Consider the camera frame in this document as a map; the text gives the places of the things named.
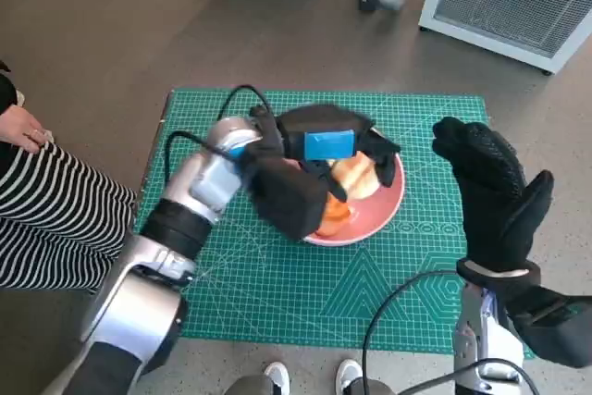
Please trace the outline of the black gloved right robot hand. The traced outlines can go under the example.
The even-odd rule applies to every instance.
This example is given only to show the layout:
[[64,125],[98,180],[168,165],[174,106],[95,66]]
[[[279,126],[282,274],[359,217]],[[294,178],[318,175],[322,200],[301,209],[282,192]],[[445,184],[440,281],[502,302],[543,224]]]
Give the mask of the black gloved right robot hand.
[[433,133],[433,150],[450,162],[462,196],[468,260],[494,273],[526,269],[551,205],[552,173],[527,181],[514,148],[482,123],[444,117]]

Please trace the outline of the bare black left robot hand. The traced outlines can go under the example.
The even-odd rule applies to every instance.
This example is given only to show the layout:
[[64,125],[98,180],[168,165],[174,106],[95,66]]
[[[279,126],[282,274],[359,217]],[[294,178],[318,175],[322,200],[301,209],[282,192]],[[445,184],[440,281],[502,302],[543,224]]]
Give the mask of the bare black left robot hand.
[[351,196],[334,175],[331,160],[352,159],[362,153],[374,162],[378,183],[392,186],[395,157],[401,148],[376,130],[370,117],[333,104],[305,105],[279,115],[277,126],[284,155],[325,183],[339,201],[344,203]]

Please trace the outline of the person's hand with ring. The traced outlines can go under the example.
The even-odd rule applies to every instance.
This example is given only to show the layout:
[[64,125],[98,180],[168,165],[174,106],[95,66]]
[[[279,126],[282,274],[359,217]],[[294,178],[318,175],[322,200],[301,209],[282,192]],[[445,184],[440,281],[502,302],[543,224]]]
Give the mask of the person's hand with ring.
[[9,106],[0,117],[1,142],[15,145],[36,154],[50,138],[47,130],[26,109],[17,105]]

